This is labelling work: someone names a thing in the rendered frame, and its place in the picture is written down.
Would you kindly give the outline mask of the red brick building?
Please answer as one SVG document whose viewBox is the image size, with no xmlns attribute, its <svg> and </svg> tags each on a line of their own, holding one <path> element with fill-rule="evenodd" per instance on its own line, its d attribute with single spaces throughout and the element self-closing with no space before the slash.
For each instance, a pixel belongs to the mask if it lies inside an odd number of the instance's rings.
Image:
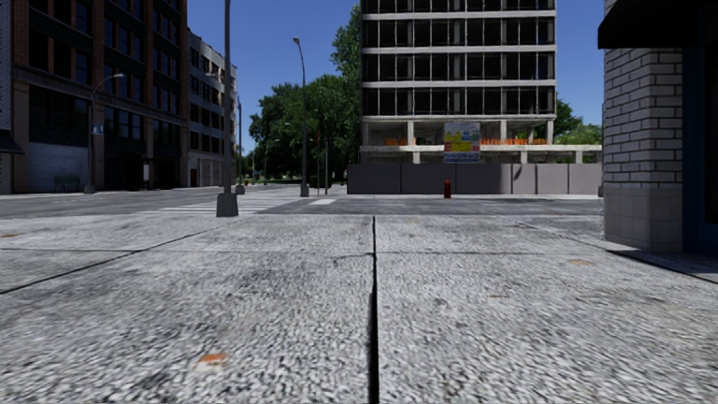
<svg viewBox="0 0 718 404">
<path fill-rule="evenodd" d="M 188 184 L 187 0 L 0 0 L 0 195 Z"/>
</svg>

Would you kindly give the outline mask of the grey brick building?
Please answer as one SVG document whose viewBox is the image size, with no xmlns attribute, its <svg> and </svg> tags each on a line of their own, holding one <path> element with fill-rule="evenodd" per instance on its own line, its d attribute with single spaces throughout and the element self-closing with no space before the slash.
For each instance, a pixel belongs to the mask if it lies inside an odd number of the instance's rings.
<svg viewBox="0 0 718 404">
<path fill-rule="evenodd" d="M 718 255 L 718 0 L 604 0 L 604 234 Z"/>
</svg>

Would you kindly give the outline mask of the grey stone building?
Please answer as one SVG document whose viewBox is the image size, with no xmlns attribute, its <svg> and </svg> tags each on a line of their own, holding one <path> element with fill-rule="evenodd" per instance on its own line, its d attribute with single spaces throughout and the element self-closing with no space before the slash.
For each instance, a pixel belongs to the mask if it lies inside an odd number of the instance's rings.
<svg viewBox="0 0 718 404">
<path fill-rule="evenodd" d="M 189 147 L 191 187 L 223 184 L 224 57 L 193 32 L 188 33 Z"/>
</svg>

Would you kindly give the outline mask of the trees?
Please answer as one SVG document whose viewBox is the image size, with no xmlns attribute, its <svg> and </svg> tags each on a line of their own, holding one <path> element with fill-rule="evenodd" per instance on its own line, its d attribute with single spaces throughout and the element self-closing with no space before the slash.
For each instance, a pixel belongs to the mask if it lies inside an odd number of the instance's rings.
<svg viewBox="0 0 718 404">
<path fill-rule="evenodd" d="M 342 181 L 357 161 L 361 143 L 360 7 L 336 32 L 331 54 L 336 75 L 324 74 L 306 85 L 309 183 L 323 183 L 324 141 L 329 138 L 329 180 Z M 302 86 L 282 83 L 259 100 L 261 112 L 251 115 L 254 159 L 269 178 L 301 176 Z"/>
</svg>

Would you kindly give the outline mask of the grey street lamp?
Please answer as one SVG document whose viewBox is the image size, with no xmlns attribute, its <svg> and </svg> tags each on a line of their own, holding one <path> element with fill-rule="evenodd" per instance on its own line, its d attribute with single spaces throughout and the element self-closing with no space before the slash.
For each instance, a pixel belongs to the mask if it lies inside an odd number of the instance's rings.
<svg viewBox="0 0 718 404">
<path fill-rule="evenodd" d="M 218 218 L 226 217 L 237 217 L 237 197 L 232 191 L 232 182 L 234 177 L 232 161 L 234 156 L 232 154 L 232 125 L 231 119 L 231 23 L 230 23 L 230 7 L 231 0 L 224 0 L 224 104 L 223 104 L 223 117 L 224 117 L 224 155 L 223 155 L 223 191 L 217 195 L 216 201 L 216 216 Z"/>
<path fill-rule="evenodd" d="M 306 68 L 300 38 L 298 36 L 294 36 L 293 42 L 298 48 L 302 68 L 302 180 L 300 185 L 300 196 L 306 198 L 309 197 Z"/>
<path fill-rule="evenodd" d="M 95 193 L 95 181 L 94 181 L 94 96 L 97 91 L 105 85 L 107 81 L 111 79 L 123 78 L 123 73 L 116 73 L 111 76 L 104 78 L 100 81 L 93 89 L 90 97 L 90 102 L 87 107 L 88 112 L 88 161 L 87 161 L 87 183 L 84 187 L 84 193 L 86 195 L 93 195 Z"/>
<path fill-rule="evenodd" d="M 237 166 L 237 184 L 235 186 L 236 195 L 245 194 L 245 186 L 242 179 L 242 138 L 241 138 L 241 102 L 239 97 L 236 98 L 236 166 Z"/>
</svg>

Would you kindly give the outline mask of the pale concrete building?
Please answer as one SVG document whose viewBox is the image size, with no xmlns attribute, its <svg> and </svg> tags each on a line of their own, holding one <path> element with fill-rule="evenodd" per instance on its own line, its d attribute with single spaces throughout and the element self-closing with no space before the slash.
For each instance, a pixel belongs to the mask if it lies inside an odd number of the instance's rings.
<svg viewBox="0 0 718 404">
<path fill-rule="evenodd" d="M 556 0 L 361 0 L 364 163 L 429 163 L 447 123 L 553 143 Z"/>
</svg>

